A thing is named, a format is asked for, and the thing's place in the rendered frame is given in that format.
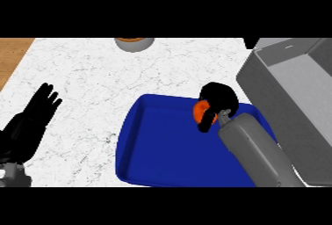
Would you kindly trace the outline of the black object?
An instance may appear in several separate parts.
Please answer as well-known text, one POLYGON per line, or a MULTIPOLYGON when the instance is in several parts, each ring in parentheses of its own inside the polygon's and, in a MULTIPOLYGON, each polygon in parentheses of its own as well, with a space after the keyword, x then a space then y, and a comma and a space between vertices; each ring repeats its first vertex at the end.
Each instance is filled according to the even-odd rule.
POLYGON ((259 43, 259 38, 245 38, 244 39, 244 44, 245 44, 245 47, 248 48, 248 49, 254 49, 254 47, 256 47, 256 45, 257 45, 257 43, 259 43))

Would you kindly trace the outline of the grey cardboard box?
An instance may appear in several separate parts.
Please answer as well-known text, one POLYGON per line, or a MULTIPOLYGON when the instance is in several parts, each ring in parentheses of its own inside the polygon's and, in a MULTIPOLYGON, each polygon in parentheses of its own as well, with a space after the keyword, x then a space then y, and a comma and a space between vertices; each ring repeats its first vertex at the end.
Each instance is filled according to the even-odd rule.
POLYGON ((260 39, 236 81, 303 180, 332 186, 332 38, 260 39))

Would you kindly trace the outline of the blue tray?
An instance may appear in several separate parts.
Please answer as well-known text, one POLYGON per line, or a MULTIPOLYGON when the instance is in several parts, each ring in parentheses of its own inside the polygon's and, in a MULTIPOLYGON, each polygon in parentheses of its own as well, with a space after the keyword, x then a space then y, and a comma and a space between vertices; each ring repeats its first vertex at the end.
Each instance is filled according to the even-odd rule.
POLYGON ((220 125, 198 131, 194 98, 145 94, 123 123, 115 174, 127 183, 174 187, 253 187, 219 138, 220 125))

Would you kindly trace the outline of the orange squash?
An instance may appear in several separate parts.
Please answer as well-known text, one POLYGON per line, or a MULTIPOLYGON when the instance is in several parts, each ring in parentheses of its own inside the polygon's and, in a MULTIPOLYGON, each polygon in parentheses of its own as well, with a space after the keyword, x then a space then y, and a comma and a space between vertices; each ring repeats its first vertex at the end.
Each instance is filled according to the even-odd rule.
POLYGON ((219 115, 210 110, 210 102, 207 100, 200 100, 192 109, 194 120, 198 124, 202 122, 205 113, 213 115, 210 124, 214 124, 219 119, 219 115))

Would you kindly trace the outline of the grey pot with brown top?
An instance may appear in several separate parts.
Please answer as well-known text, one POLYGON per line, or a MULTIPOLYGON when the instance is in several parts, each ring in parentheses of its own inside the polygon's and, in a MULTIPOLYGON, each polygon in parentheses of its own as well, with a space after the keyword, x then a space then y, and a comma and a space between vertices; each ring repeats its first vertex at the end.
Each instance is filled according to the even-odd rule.
POLYGON ((115 38, 114 40, 118 48, 130 53, 145 51, 155 42, 154 38, 136 38, 136 39, 115 38))

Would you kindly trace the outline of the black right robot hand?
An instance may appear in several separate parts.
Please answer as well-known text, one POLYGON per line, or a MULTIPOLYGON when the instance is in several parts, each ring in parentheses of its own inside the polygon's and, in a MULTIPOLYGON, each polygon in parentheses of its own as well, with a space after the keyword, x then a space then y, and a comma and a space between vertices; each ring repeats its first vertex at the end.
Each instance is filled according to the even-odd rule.
POLYGON ((202 118, 198 123, 198 131, 207 133, 210 131, 213 121, 219 118, 219 114, 223 110, 231 111, 229 117, 236 114, 239 109, 239 100, 229 85, 210 82, 201 88, 198 102, 208 102, 208 108, 202 110, 202 118))

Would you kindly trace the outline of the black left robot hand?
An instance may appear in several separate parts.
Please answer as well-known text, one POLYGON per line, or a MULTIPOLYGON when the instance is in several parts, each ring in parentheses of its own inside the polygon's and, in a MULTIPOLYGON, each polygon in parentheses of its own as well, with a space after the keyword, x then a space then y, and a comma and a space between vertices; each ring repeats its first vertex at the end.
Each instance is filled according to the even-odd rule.
POLYGON ((61 103, 53 85, 43 83, 24 112, 0 130, 0 163, 25 163, 33 158, 61 103))

